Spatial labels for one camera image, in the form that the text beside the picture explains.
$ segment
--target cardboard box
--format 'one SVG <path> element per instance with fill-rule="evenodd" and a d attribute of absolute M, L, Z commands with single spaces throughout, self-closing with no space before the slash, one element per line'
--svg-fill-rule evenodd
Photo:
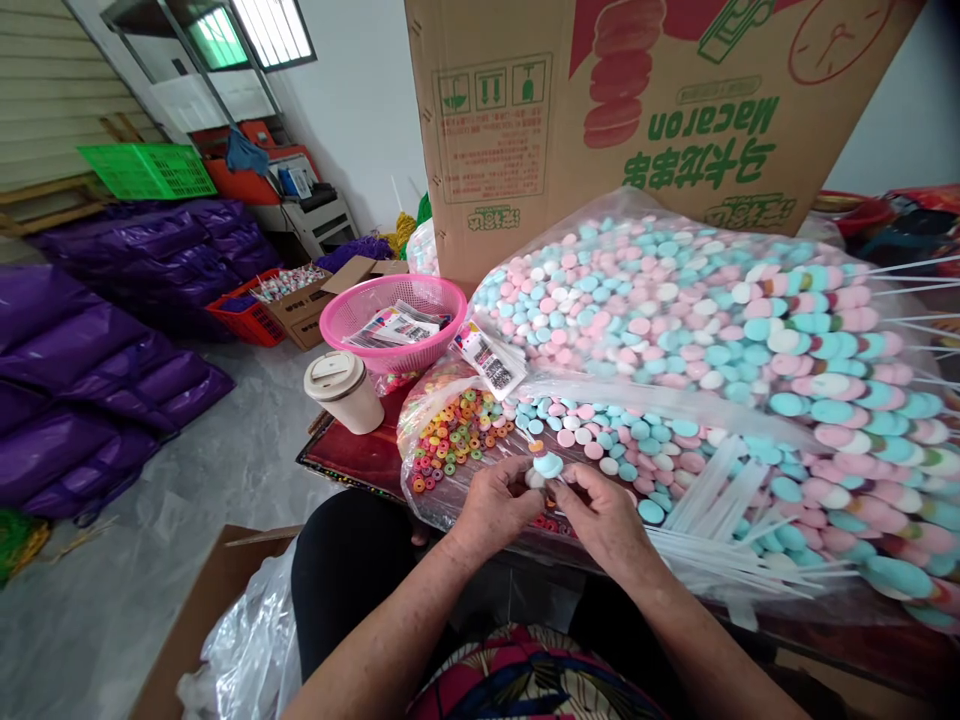
<path fill-rule="evenodd" d="M 472 289 L 620 185 L 794 234 L 922 6 L 406 0 L 443 275 Z"/>
<path fill-rule="evenodd" d="M 410 272 L 410 266 L 403 260 L 378 260 L 370 275 L 383 277 L 384 275 L 406 275 L 408 272 Z"/>
<path fill-rule="evenodd" d="M 257 532 L 225 525 L 140 690 L 132 720 L 180 720 L 177 683 L 200 669 L 203 641 L 268 557 L 283 554 L 301 526 Z"/>
<path fill-rule="evenodd" d="M 267 310 L 283 325 L 293 343 L 301 350 L 310 350 L 323 342 L 320 334 L 320 313 L 334 295 L 349 290 L 370 277 L 376 260 L 355 256 L 340 270 L 300 288 L 281 300 L 267 303 Z"/>

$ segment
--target gray floor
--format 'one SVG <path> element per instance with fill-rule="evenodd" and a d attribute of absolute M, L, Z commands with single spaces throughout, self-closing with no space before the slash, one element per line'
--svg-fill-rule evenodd
<path fill-rule="evenodd" d="M 0 592 L 0 718 L 126 717 L 220 528 L 298 524 L 338 491 L 295 462 L 318 412 L 303 372 L 324 351 L 203 348 L 237 389 L 104 511 L 113 527 L 55 565 L 33 563 Z M 43 554 L 75 533 L 62 524 Z M 575 589 L 491 565 L 457 615 L 564 629 L 576 599 Z"/>

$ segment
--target person's left hand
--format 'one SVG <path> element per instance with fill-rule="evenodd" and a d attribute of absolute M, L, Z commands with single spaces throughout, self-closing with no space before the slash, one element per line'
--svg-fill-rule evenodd
<path fill-rule="evenodd" d="M 516 455 L 473 476 L 463 512 L 447 536 L 462 559 L 479 568 L 543 512 L 543 493 L 528 490 L 523 481 L 532 464 L 532 457 Z"/>

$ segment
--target cup lid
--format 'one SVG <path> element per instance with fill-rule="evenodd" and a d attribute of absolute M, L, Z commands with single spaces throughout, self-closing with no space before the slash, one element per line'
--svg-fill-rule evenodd
<path fill-rule="evenodd" d="M 303 389 L 319 402 L 338 400 L 350 393 L 363 377 L 363 360 L 351 352 L 334 351 L 321 355 L 307 367 Z"/>

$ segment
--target patterned clothing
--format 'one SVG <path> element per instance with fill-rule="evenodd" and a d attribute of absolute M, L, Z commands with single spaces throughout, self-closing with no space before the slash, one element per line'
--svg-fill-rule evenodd
<path fill-rule="evenodd" d="M 413 720 L 666 718 L 637 687 L 566 635 L 507 625 L 455 652 L 411 703 Z"/>

